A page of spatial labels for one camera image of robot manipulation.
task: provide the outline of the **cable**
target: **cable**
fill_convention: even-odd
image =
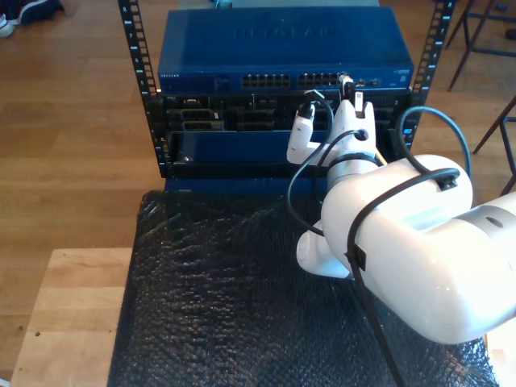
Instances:
[[[416,158],[410,153],[409,149],[405,145],[405,139],[403,138],[403,124],[405,123],[407,117],[413,113],[420,113],[420,112],[427,112],[435,117],[441,119],[444,121],[456,134],[457,138],[459,139],[460,146],[462,147],[462,152],[464,153],[464,160],[465,160],[465,166],[464,170],[468,174],[469,178],[471,179],[471,155],[469,154],[469,148],[468,148],[468,142],[464,138],[464,135],[462,134],[462,131],[460,131],[460,128],[457,126],[456,123],[453,122],[452,119],[450,119],[447,115],[445,115],[442,111],[439,111],[437,109],[434,109],[433,107],[428,106],[414,106],[410,107],[409,109],[405,110],[400,117],[400,119],[397,121],[396,124],[396,130],[397,130],[397,139],[400,144],[400,148],[403,152],[403,155],[406,157],[406,159],[412,164],[412,166],[421,174],[429,173],[430,169],[425,167],[423,164],[421,164],[419,161],[416,160]]]
[[[292,207],[292,201],[291,201],[291,194],[292,194],[292,187],[293,183],[296,181],[296,179],[299,177],[301,172],[306,168],[306,166],[324,149],[324,146],[330,139],[331,131],[333,130],[333,110],[331,109],[330,103],[324,99],[324,97],[317,93],[312,92],[307,94],[307,97],[312,97],[316,102],[318,102],[322,107],[324,107],[324,110],[327,113],[327,129],[326,133],[324,134],[324,138],[321,141],[321,144],[312,152],[311,155],[309,155],[306,160],[301,164],[297,172],[292,176],[292,179],[290,180],[289,187],[287,188],[287,194],[286,194],[286,205],[287,205],[287,211],[290,212],[290,214],[298,221],[300,224],[302,224],[307,230],[310,230],[314,232],[317,235],[324,236],[323,231],[319,230],[317,227],[312,226],[309,224],[305,219],[303,219],[296,210]]]
[[[351,161],[351,160],[362,160],[362,161],[368,161],[369,163],[375,164],[377,167],[381,167],[380,161],[376,157],[371,157],[370,155],[367,155],[366,153],[347,153],[345,155],[340,155],[333,159],[331,163],[328,165],[328,171],[330,171],[334,166],[336,166],[339,163],[343,163],[344,161]]]
[[[345,131],[344,133],[341,133],[340,135],[338,135],[337,137],[335,137],[335,139],[333,141],[331,141],[330,145],[328,145],[328,148],[326,148],[326,150],[324,151],[324,153],[322,154],[321,156],[321,159],[319,160],[319,162],[317,163],[317,165],[315,166],[314,168],[314,175],[312,176],[312,192],[314,193],[314,196],[315,198],[317,199],[317,201],[319,202],[319,204],[322,204],[323,201],[321,200],[321,198],[319,197],[319,194],[317,192],[317,179],[318,179],[318,176],[319,176],[319,171],[321,170],[321,166],[323,165],[324,163],[324,160],[327,158],[327,156],[330,154],[331,152],[331,149],[333,149],[333,147],[341,140],[343,139],[344,137],[348,136],[348,135],[355,135],[355,137],[360,140],[360,141],[364,141],[366,138],[365,138],[365,132],[364,131]]]
[[[381,329],[381,324],[378,319],[377,312],[374,308],[374,301],[371,297],[368,288],[365,286],[364,279],[362,278],[362,274],[360,272],[357,256],[354,253],[356,251],[356,234],[360,229],[360,225],[362,224],[362,222],[367,218],[369,214],[371,214],[371,212],[373,212],[381,203],[389,200],[393,196],[399,194],[401,191],[409,189],[410,187],[413,187],[414,185],[417,185],[419,183],[423,183],[424,181],[446,176],[458,177],[459,174],[459,171],[454,168],[437,169],[435,171],[430,171],[429,173],[425,173],[423,175],[418,175],[407,181],[402,182],[399,185],[396,185],[392,189],[389,189],[388,191],[384,192],[378,198],[374,199],[366,207],[364,207],[353,220],[352,225],[349,228],[349,233],[347,234],[346,257],[349,260],[349,264],[352,267],[353,276],[355,278],[356,283],[358,284],[360,297],[362,298],[362,303],[364,304],[368,321],[371,324],[372,330],[378,341],[378,344],[380,345],[380,349],[384,355],[385,361],[387,362],[389,370],[392,373],[394,381],[396,382],[396,385],[398,387],[404,386],[405,383],[403,382],[402,375],[397,369],[397,365],[393,358],[393,355],[389,350],[389,345],[387,344],[387,340],[385,339],[384,333]]]

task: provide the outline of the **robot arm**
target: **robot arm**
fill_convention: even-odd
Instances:
[[[370,103],[364,113],[356,114],[348,100],[337,110],[337,133],[331,138],[356,128],[369,137],[349,136],[328,155],[328,195],[315,224],[324,236],[308,231],[298,242],[298,263],[310,273],[352,277],[345,254],[353,220],[372,200],[419,175],[407,159],[379,168],[353,157],[361,147],[366,155],[376,149],[368,142],[375,139]],[[304,152],[303,144],[310,144],[309,136],[302,141],[299,136],[295,123],[288,153],[293,162],[302,158],[296,152]],[[456,187],[441,190],[435,181],[424,181],[379,205],[356,235],[363,256],[360,272],[367,288],[419,334],[439,343],[462,343],[516,311],[516,193],[470,210],[472,185],[459,165],[441,156],[416,158],[430,170],[458,169]]]

